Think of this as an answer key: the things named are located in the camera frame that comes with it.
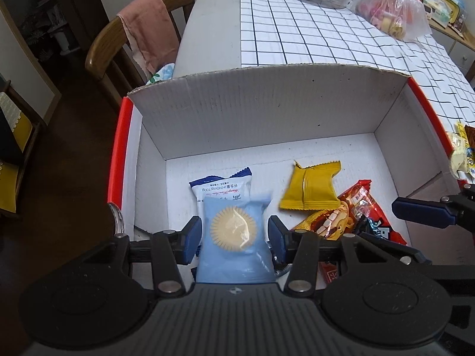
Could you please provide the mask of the white black grid tablecloth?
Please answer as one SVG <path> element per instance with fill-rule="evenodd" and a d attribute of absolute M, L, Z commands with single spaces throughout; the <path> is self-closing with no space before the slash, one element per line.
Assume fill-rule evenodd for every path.
<path fill-rule="evenodd" d="M 393 39 L 351 10 L 300 0 L 240 0 L 241 65 L 341 63 L 412 76 L 452 132 L 474 125 L 474 89 L 431 35 Z"/>

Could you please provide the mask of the yellow minion snack packet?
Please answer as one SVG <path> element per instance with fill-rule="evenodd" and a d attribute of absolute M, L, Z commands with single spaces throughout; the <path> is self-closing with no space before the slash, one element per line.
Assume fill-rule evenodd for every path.
<path fill-rule="evenodd" d="M 474 172 L 474 150 L 471 148 L 471 146 L 469 144 L 468 136 L 467 136 L 467 133 L 465 131 L 465 125 L 458 120 L 455 127 L 456 127 L 456 130 L 457 130 L 457 134 L 463 140 L 462 145 L 465 149 L 465 163 L 464 163 L 463 171 L 467 175 L 469 175 L 471 178 L 474 178 L 474 175 L 475 175 L 475 172 Z"/>

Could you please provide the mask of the pink snacks plastic bag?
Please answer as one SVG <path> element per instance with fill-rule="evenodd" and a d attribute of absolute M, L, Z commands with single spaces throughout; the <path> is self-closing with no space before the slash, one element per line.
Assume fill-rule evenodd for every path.
<path fill-rule="evenodd" d="M 432 33 L 421 0 L 354 0 L 349 9 L 401 41 L 416 41 Z"/>

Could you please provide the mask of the white blue snack packet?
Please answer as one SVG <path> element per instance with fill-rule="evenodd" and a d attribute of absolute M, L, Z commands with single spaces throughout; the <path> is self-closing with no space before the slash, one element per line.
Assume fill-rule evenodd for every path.
<path fill-rule="evenodd" d="M 189 185 L 197 200 L 198 215 L 204 215 L 204 199 L 207 197 L 232 201 L 248 200 L 250 198 L 251 181 L 252 172 L 249 167 L 228 178 L 210 175 L 191 181 Z"/>

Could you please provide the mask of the red cardboard box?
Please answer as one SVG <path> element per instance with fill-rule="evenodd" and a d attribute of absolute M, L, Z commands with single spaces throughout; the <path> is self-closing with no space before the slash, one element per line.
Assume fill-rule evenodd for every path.
<path fill-rule="evenodd" d="M 278 203 L 295 164 L 338 161 L 343 192 L 360 179 L 390 213 L 397 197 L 438 200 L 460 185 L 448 130 L 411 77 L 341 64 L 238 68 L 136 88 L 122 101 L 107 201 L 115 233 L 136 240 L 178 231 L 197 213 L 190 181 L 252 172 L 267 215 L 292 228 Z"/>

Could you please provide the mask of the copper foil snack bag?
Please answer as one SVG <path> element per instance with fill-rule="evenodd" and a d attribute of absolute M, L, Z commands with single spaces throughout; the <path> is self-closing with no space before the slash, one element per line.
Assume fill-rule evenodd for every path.
<path fill-rule="evenodd" d="M 465 126 L 465 133 L 471 149 L 475 150 L 475 128 L 469 125 Z"/>

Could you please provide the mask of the cream pastry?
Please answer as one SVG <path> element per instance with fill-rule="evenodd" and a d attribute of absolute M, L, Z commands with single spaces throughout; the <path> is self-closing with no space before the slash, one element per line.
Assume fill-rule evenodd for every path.
<path fill-rule="evenodd" d="M 468 166 L 466 140 L 457 133 L 448 133 L 452 151 L 449 154 L 449 169 L 452 176 L 460 181 L 472 181 Z"/>

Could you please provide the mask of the pink towel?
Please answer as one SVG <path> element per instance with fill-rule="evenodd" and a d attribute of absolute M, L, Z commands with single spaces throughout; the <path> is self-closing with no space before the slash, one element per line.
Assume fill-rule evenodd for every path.
<path fill-rule="evenodd" d="M 132 57 L 147 78 L 175 62 L 180 43 L 163 0 L 134 0 L 117 16 Z"/>

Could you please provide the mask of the orange brown snack packet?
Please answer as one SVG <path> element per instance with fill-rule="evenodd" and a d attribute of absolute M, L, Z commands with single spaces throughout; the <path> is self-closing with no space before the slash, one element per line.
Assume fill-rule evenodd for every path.
<path fill-rule="evenodd" d="M 334 210 L 316 211 L 297 224 L 293 231 L 313 231 L 327 240 L 338 240 L 345 233 L 352 233 L 355 222 L 350 215 L 349 206 L 341 201 Z"/>

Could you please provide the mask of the yellow square snack packet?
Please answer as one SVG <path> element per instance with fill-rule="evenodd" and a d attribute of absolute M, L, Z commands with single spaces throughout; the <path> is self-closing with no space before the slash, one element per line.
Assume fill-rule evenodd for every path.
<path fill-rule="evenodd" d="M 302 167 L 295 162 L 290 182 L 279 208 L 295 211 L 326 211 L 340 206 L 333 188 L 333 177 L 341 171 L 341 162 L 333 161 Z"/>

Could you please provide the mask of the red snack packet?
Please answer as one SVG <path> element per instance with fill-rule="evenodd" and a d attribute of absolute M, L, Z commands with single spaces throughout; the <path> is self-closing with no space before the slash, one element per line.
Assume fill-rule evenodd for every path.
<path fill-rule="evenodd" d="M 407 245 L 407 241 L 400 233 L 392 228 L 382 208 L 370 194 L 370 184 L 371 181 L 369 179 L 359 180 L 349 189 L 341 193 L 338 198 L 340 201 L 344 201 L 348 204 L 349 212 L 354 219 L 355 225 L 362 215 L 372 220 L 383 218 L 383 224 L 390 226 L 390 239 L 387 240 L 397 244 Z"/>

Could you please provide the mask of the black purple snack packet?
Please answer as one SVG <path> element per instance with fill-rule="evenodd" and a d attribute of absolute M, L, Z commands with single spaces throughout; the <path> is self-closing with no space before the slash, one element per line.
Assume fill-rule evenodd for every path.
<path fill-rule="evenodd" d="M 383 218 L 372 220 L 362 215 L 354 227 L 354 233 L 357 235 L 367 233 L 379 238 L 390 239 L 390 226 L 384 225 L 383 222 Z"/>

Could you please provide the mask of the grey drawer cabinet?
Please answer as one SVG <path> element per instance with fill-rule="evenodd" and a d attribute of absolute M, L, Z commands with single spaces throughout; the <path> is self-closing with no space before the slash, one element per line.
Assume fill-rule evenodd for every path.
<path fill-rule="evenodd" d="M 462 37 L 451 27 L 442 27 L 431 19 L 429 25 L 435 40 L 448 52 L 468 82 L 474 82 L 474 37 L 465 32 Z"/>

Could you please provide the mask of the wooden chair with towel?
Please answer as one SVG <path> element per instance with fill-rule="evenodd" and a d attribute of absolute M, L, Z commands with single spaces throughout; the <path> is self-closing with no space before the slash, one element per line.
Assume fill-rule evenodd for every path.
<path fill-rule="evenodd" d="M 195 0 L 163 0 L 180 42 L 181 36 L 172 11 L 183 10 L 189 19 Z M 108 99 L 121 104 L 122 98 L 150 78 L 144 74 L 132 57 L 130 43 L 117 16 L 112 19 L 93 41 L 85 60 L 85 69 L 99 82 Z"/>

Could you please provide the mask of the light blue cookie packet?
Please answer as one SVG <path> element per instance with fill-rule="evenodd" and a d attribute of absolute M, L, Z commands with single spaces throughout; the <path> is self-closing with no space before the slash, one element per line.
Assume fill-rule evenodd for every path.
<path fill-rule="evenodd" d="M 241 200 L 204 199 L 204 234 L 196 282 L 268 284 L 276 280 L 264 211 L 271 194 Z"/>

